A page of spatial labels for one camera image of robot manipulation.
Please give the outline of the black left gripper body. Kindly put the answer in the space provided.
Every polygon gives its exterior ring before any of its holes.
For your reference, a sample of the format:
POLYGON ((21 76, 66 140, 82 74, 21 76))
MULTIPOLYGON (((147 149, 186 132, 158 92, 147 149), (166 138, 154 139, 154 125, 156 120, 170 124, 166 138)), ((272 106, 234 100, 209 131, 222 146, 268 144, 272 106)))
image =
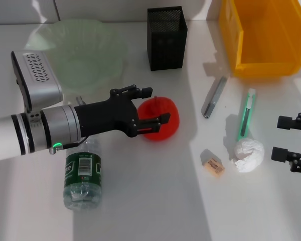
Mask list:
POLYGON ((116 91, 110 91, 109 99, 74 107, 79 119, 81 137, 92 136, 112 130, 125 133, 128 137, 136 137, 133 124, 138 120, 138 114, 132 99, 117 96, 116 91))

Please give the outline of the red-orange toy orange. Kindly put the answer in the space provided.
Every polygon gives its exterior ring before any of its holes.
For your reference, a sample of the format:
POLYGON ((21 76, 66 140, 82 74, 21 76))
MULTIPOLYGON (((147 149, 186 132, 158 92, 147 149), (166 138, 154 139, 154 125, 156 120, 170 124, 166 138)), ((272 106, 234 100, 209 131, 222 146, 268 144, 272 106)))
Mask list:
POLYGON ((155 118, 161 114, 170 113, 170 119, 164 124, 158 133, 144 134, 143 136, 151 141, 163 141, 170 138, 177 131, 180 124, 180 117, 175 103, 166 97, 151 98, 143 102, 137 109, 141 119, 155 118))

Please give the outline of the white paper ball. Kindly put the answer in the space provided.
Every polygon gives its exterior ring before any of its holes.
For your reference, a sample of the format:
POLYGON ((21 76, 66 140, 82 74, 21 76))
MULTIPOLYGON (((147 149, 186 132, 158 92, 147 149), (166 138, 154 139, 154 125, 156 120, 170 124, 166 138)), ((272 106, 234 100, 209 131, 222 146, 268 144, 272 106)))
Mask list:
POLYGON ((262 163, 264 153, 264 146, 261 142, 250 138, 242 138, 235 145, 235 158, 232 162, 239 173, 248 173, 262 163))

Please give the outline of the mint green utility knife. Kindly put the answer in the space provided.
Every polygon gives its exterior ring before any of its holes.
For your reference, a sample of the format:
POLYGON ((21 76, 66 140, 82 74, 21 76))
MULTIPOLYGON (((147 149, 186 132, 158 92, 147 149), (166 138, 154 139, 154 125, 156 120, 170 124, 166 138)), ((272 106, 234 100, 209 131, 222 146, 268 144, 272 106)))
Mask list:
POLYGON ((250 125, 253 107, 254 107, 254 103, 255 103, 255 96, 256 96, 256 90, 250 88, 248 90, 248 93, 247 93, 247 96, 245 99, 245 105, 244 105, 243 114, 241 117, 239 131, 238 131, 238 135, 237 135, 237 141, 239 141, 242 138, 246 138, 248 136, 249 125, 250 125))

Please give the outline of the green-label clear water bottle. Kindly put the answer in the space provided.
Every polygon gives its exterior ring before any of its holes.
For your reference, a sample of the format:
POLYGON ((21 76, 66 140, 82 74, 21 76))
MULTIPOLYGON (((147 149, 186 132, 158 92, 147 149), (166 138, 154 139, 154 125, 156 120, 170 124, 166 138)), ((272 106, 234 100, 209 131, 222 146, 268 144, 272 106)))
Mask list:
POLYGON ((102 198, 101 145, 88 137, 66 150, 63 201, 70 210, 95 209, 102 198))

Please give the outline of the beige eraser with paper sleeve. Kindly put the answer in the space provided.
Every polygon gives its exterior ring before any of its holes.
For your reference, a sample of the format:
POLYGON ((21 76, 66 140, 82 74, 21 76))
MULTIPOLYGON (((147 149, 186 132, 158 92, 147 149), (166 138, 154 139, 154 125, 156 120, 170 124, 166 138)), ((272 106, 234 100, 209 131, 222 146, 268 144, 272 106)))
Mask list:
POLYGON ((213 176, 219 178, 225 171, 221 160, 209 149, 205 149, 201 155, 202 166, 213 176))

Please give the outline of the black mesh pen holder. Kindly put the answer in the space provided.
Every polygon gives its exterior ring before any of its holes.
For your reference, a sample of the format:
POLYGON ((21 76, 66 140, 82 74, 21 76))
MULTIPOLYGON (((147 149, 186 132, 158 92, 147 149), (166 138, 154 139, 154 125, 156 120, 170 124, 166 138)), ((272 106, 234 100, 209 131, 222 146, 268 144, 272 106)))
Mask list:
POLYGON ((187 32, 181 6, 147 10, 147 54, 151 71, 182 68, 187 32))

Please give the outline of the pale green glass fruit plate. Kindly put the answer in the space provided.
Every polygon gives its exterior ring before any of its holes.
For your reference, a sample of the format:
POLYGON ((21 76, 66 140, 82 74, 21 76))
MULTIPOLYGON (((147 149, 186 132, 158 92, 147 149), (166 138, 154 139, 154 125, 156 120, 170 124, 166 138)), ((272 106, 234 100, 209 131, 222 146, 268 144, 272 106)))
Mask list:
POLYGON ((40 27, 27 50, 43 51, 64 95, 89 95, 118 80, 127 55, 120 34, 98 20, 69 19, 40 27))

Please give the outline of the grey marker pen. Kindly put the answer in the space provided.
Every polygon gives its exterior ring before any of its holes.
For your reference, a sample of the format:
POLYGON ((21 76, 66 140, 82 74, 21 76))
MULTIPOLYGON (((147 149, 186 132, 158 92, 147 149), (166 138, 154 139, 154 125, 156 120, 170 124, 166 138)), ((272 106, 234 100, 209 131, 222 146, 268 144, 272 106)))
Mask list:
POLYGON ((201 114, 205 119, 210 118, 210 116, 222 94, 222 91, 226 85, 226 82, 227 82, 226 76, 222 76, 220 79, 216 79, 213 82, 213 84, 205 98, 202 109, 201 109, 201 114))

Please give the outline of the yellow plastic storage bin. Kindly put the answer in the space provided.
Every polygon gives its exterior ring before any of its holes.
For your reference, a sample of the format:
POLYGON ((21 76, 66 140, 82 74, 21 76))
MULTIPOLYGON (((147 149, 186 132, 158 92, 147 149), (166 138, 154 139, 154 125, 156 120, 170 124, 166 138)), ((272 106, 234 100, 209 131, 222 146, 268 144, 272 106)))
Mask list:
POLYGON ((298 0, 221 0, 218 23, 234 76, 282 77, 301 69, 298 0))

